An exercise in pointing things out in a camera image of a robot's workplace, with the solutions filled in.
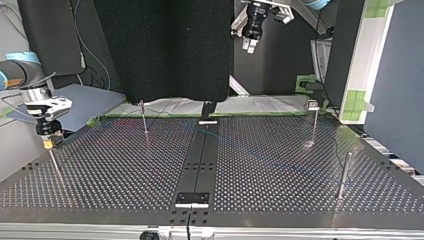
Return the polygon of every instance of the black cable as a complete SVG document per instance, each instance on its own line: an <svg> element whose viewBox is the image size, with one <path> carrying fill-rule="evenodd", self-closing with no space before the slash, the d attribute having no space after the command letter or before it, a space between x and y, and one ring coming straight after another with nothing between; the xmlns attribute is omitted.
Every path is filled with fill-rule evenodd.
<svg viewBox="0 0 424 240"><path fill-rule="evenodd" d="M13 122L15 122L16 121L16 119L13 119L13 120L11 120L11 121L9 121L9 122L7 122L7 123L3 123L2 125L0 125L0 128L1 127L4 127L4 126L6 126L6 125L9 125L9 124L11 124L11 123L13 123Z"/></svg>
<svg viewBox="0 0 424 240"><path fill-rule="evenodd" d="M88 71L90 72L90 74L91 74L91 76L92 77L94 77L93 79L94 79L94 81L99 85L99 86L101 86L102 87L102 89L105 89L105 79L102 77L102 75L100 75L96 70L94 70L94 68L92 68L92 67L90 67L89 65L86 65L87 66L87 69L88 69ZM97 77L99 77L100 78L100 80L102 80L102 84L100 84L100 82L99 81L97 81L97 79L96 79L96 77L95 77L95 75L93 75L93 72L97 75Z"/></svg>
<svg viewBox="0 0 424 240"><path fill-rule="evenodd" d="M319 37L318 28L319 28L319 22L321 21L321 15L322 15L322 10L320 10L320 11L319 11L319 13L318 13L317 25L316 25L316 27L315 27L315 31L317 32L317 36L316 36L316 38L315 38L315 60L317 61L317 68L318 68L318 78L319 78L319 79L318 79L318 82L319 82L319 83L321 83L322 88L324 89L324 93L325 93L325 95L326 95L326 97L327 97L327 100L330 102L330 105L331 105L331 106L335 106L335 105L333 104L333 102L331 101L331 99L330 99L330 95L328 95L327 89L325 88L325 84L323 83L323 81L322 81L322 79L321 79L321 68L320 68L320 66L319 66L319 59L318 59L318 43L317 43L317 41L318 41L318 37ZM339 119L340 119L340 114L337 112L337 110L336 110L336 109L334 109L334 112L336 113L337 118L339 118Z"/></svg>
<svg viewBox="0 0 424 240"><path fill-rule="evenodd" d="M193 210L193 208L190 209L190 214L188 215L188 219L187 219L187 225L186 225L186 230L187 230L187 240L191 240L191 234L190 234L190 219L191 219L191 211Z"/></svg>

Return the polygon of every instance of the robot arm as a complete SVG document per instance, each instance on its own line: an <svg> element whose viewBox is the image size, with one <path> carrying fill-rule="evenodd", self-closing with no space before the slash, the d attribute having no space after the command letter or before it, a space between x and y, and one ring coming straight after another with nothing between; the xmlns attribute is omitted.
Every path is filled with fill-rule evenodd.
<svg viewBox="0 0 424 240"><path fill-rule="evenodd" d="M19 89L28 113L37 120L36 131L46 149L63 140L62 126L57 118L69 112L72 101L53 97L47 86L38 57L33 52L6 54L0 62L0 90Z"/></svg>

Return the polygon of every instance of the metal rod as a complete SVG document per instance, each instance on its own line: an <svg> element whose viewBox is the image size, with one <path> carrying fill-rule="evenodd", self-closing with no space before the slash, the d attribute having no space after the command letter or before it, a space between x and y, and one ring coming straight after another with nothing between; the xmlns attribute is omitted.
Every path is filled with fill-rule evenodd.
<svg viewBox="0 0 424 240"><path fill-rule="evenodd" d="M140 111L141 111L141 116L143 117L143 124L144 124L144 133L149 133L147 131L147 124L146 124L146 117L145 117L145 110L144 110L144 102L143 100L140 101Z"/></svg>
<svg viewBox="0 0 424 240"><path fill-rule="evenodd" d="M314 120L314 133L315 133L315 129L317 127L317 122L318 122L318 110L315 111L315 120Z"/></svg>
<svg viewBox="0 0 424 240"><path fill-rule="evenodd" d="M347 152L345 163L344 163L344 166L343 166L342 179L340 181L339 191L337 192L337 198L338 199L343 199L343 192L344 192L344 189L345 189L346 179L347 179L347 175L348 175L347 173L348 173L348 170L349 170L349 164L350 164L351 159L352 159L352 153Z"/></svg>
<svg viewBox="0 0 424 240"><path fill-rule="evenodd" d="M51 159L53 161L54 168L56 168L56 171L59 172L60 171L59 170L59 165L57 165L56 158L55 158L55 156L53 154L53 151L52 150L49 150L49 154L50 154L50 157L51 157Z"/></svg>

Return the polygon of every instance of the green tape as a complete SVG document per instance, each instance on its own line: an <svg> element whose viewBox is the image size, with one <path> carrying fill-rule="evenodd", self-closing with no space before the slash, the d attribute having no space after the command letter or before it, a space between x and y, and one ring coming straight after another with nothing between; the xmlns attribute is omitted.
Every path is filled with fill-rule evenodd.
<svg viewBox="0 0 424 240"><path fill-rule="evenodd" d="M88 119L87 126L94 128L97 125L99 125L100 122L101 122L101 117L92 117Z"/></svg>
<svg viewBox="0 0 424 240"><path fill-rule="evenodd" d="M390 7L390 0L368 0L365 18L386 17L387 9Z"/></svg>
<svg viewBox="0 0 424 240"><path fill-rule="evenodd" d="M344 104L342 120L359 121L365 110L365 91L349 90Z"/></svg>
<svg viewBox="0 0 424 240"><path fill-rule="evenodd" d="M300 86L300 83L302 82L308 82L308 83L314 83L316 82L316 76L311 74L311 75L298 75L296 78L296 89L295 92L296 93L308 93L308 94L312 94L314 93L313 90L306 90L306 88L303 88Z"/></svg>
<svg viewBox="0 0 424 240"><path fill-rule="evenodd" d="M13 112L13 108L9 106L0 108L0 118L7 118L7 115L11 112Z"/></svg>

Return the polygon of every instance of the vertical metal post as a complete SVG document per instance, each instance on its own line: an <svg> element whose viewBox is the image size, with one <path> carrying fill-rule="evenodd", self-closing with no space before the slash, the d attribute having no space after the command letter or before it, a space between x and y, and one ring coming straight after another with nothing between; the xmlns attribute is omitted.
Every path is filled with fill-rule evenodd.
<svg viewBox="0 0 424 240"><path fill-rule="evenodd" d="M317 122L318 122L318 111L319 111L319 109L315 111L314 132L315 132L315 129L317 128Z"/></svg>
<svg viewBox="0 0 424 240"><path fill-rule="evenodd" d="M141 112L141 116L143 117L144 133L147 134L149 133L149 131L147 130L146 117L144 116L146 111L144 110L143 100L140 101L140 112Z"/></svg>
<svg viewBox="0 0 424 240"><path fill-rule="evenodd" d="M346 153L346 159L345 159L344 166L343 166L343 174L342 174L342 178L341 178L341 181L340 181L339 191L337 192L337 198L338 199L343 199L343 192L344 192L344 189L345 189L347 173L348 173L348 170L349 170L349 165L350 165L351 159L352 159L352 153L347 152Z"/></svg>

